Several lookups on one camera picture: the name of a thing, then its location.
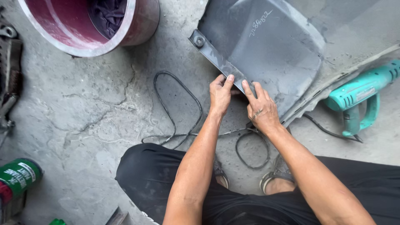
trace shoe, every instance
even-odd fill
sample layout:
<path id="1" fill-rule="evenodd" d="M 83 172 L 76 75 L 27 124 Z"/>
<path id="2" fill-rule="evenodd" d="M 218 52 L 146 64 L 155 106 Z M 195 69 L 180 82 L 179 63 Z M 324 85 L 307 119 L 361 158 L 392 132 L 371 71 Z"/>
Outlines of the shoe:
<path id="1" fill-rule="evenodd" d="M 215 158 L 214 158 L 214 174 L 215 174 L 215 177 L 221 181 L 223 186 L 226 189 L 229 189 L 229 179 L 226 176 L 225 172 L 222 170 L 221 162 L 218 161 L 217 154 L 215 154 Z"/>
<path id="2" fill-rule="evenodd" d="M 264 194 L 266 194 L 265 187 L 273 178 L 281 178 L 295 183 L 294 177 L 281 154 L 275 158 L 274 171 L 265 174 L 260 181 L 260 189 Z"/>

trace foot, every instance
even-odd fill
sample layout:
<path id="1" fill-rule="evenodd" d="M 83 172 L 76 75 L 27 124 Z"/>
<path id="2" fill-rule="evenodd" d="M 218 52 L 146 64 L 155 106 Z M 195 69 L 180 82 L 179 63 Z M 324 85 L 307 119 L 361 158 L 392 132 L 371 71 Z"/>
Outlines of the foot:
<path id="1" fill-rule="evenodd" d="M 217 179 L 217 183 L 229 189 L 229 179 L 222 170 L 221 162 L 218 161 L 217 154 L 215 154 L 214 159 L 214 174 L 215 178 Z"/>
<path id="2" fill-rule="evenodd" d="M 280 154 L 275 158 L 274 166 L 274 171 L 265 174 L 260 181 L 262 192 L 266 195 L 272 195 L 293 191 L 296 187 L 294 177 Z"/>

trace black cable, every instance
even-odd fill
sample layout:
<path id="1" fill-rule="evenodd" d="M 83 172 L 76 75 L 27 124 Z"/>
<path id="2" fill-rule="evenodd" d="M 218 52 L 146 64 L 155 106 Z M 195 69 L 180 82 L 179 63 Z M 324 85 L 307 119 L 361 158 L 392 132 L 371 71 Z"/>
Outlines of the black cable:
<path id="1" fill-rule="evenodd" d="M 178 82 L 178 84 L 181 85 L 181 87 L 183 87 L 183 88 L 185 89 L 185 91 L 196 101 L 197 106 L 199 107 L 200 115 L 199 115 L 199 117 L 198 117 L 196 123 L 193 125 L 193 127 L 192 127 L 192 128 L 189 130 L 189 132 L 186 133 L 186 134 L 176 134 L 176 125 L 175 125 L 175 121 L 172 119 L 172 117 L 171 117 L 171 115 L 170 115 L 168 109 L 166 108 L 164 102 L 162 101 L 162 99 L 161 99 L 161 97 L 160 97 L 160 94 L 158 93 L 157 86 L 156 86 L 156 85 L 157 85 L 157 78 L 158 78 L 158 76 L 160 76 L 161 74 L 169 75 L 169 76 L 171 76 L 173 79 L 175 79 L 175 80 Z M 190 136 L 190 135 L 192 135 L 192 136 L 197 136 L 197 135 L 198 135 L 197 133 L 192 133 L 192 131 L 193 131 L 193 129 L 197 126 L 197 124 L 200 122 L 200 119 L 201 119 L 201 117 L 202 117 L 202 115 L 203 115 L 203 109 L 202 109 L 202 107 L 201 107 L 200 102 L 198 101 L 198 99 L 190 92 L 190 90 L 189 90 L 189 89 L 182 83 L 182 81 L 180 81 L 174 74 L 172 74 L 172 73 L 170 73 L 170 72 L 168 72 L 168 71 L 160 71 L 160 72 L 158 72 L 158 73 L 155 75 L 153 84 L 154 84 L 154 90 L 155 90 L 155 92 L 156 92 L 156 94 L 157 94 L 157 97 L 158 97 L 158 99 L 160 100 L 161 105 L 162 105 L 162 107 L 164 108 L 165 112 L 167 113 L 168 117 L 170 118 L 170 120 L 171 120 L 171 122 L 172 122 L 172 125 L 174 126 L 174 133 L 173 133 L 172 135 L 148 135 L 148 136 L 142 138 L 142 143 L 144 143 L 144 140 L 145 140 L 146 138 L 150 138 L 150 137 L 168 137 L 165 141 L 163 141 L 162 143 L 159 144 L 159 145 L 164 145 L 165 143 L 167 143 L 168 141 L 170 141 L 170 140 L 171 140 L 172 138 L 174 138 L 174 137 L 185 136 L 185 138 L 184 138 L 177 146 L 175 146 L 174 148 L 172 148 L 172 149 L 176 149 L 177 147 L 179 147 L 179 146 L 188 138 L 188 136 Z M 258 130 L 251 129 L 251 128 L 240 128 L 240 129 L 237 129 L 237 130 L 234 130 L 234 131 L 229 131 L 229 132 L 220 134 L 220 135 L 218 135 L 218 137 L 221 137 L 221 136 L 224 136 L 224 135 L 229 135 L 229 134 L 232 134 L 232 133 L 238 132 L 238 131 L 244 131 L 244 130 L 247 130 L 248 132 L 245 133 L 245 134 L 243 134 L 242 136 L 240 136 L 240 137 L 238 138 L 238 140 L 236 141 L 236 145 L 235 145 L 236 154 L 238 155 L 240 161 L 241 161 L 243 164 L 245 164 L 248 168 L 251 168 L 251 169 L 261 169 L 261 168 L 263 168 L 263 167 L 268 163 L 268 161 L 269 161 L 269 159 L 270 159 L 270 150 L 269 150 L 269 147 L 268 147 L 268 145 L 267 145 L 267 142 L 265 141 L 265 139 L 263 138 L 263 136 L 258 132 Z M 260 136 L 260 137 L 262 138 L 262 140 L 263 140 L 263 142 L 264 142 L 264 144 L 265 144 L 265 147 L 266 147 L 266 151 L 267 151 L 267 157 L 266 157 L 265 161 L 263 162 L 263 164 L 262 164 L 261 166 L 257 166 L 257 167 L 252 167 L 252 166 L 250 166 L 249 164 L 247 164 L 247 163 L 243 160 L 243 158 L 241 157 L 241 155 L 240 155 L 240 153 L 239 153 L 239 151 L 238 151 L 238 144 L 239 144 L 239 141 L 240 141 L 244 136 L 247 136 L 247 135 L 249 135 L 249 134 L 251 134 L 251 133 L 256 133 L 258 136 Z"/>
<path id="2" fill-rule="evenodd" d="M 325 129 L 324 127 L 322 127 L 321 124 L 319 124 L 316 120 L 314 120 L 314 118 L 312 118 L 310 115 L 307 115 L 307 114 L 304 113 L 303 116 L 305 116 L 306 118 L 308 118 L 309 120 L 311 120 L 311 122 L 313 122 L 315 125 L 317 125 L 317 127 L 318 127 L 319 129 L 321 129 L 322 131 L 324 131 L 325 133 L 327 133 L 327 134 L 329 134 L 329 135 L 332 135 L 332 136 L 338 137 L 338 138 L 342 138 L 342 139 L 348 139 L 348 140 L 352 140 L 352 141 L 357 141 L 357 142 L 363 143 L 362 139 L 361 139 L 360 137 L 358 137 L 358 135 L 357 135 L 357 136 L 354 136 L 355 139 L 354 139 L 354 138 L 351 138 L 351 137 L 345 137 L 345 136 L 342 136 L 342 135 L 337 135 L 337 134 L 335 134 L 335 133 L 332 133 L 332 132 L 328 131 L 328 130 Z"/>

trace teal heat gun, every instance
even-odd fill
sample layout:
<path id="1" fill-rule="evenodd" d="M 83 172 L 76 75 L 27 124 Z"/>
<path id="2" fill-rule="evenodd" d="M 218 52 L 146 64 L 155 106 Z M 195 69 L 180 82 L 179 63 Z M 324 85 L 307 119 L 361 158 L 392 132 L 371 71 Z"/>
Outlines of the teal heat gun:
<path id="1" fill-rule="evenodd" d="M 324 100 L 334 111 L 343 112 L 344 137 L 354 136 L 359 140 L 358 132 L 370 127 L 379 112 L 379 91 L 400 76 L 400 60 L 369 70 L 335 89 Z M 360 121 L 358 104 L 367 101 L 365 117 Z"/>

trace purple cloth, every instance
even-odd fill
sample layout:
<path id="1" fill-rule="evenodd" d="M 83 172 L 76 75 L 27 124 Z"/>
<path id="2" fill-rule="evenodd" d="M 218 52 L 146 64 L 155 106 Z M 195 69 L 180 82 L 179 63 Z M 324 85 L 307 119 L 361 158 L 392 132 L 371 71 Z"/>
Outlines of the purple cloth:
<path id="1" fill-rule="evenodd" d="M 107 39 L 118 31 L 125 16 L 127 0 L 93 0 L 89 16 L 96 29 Z"/>

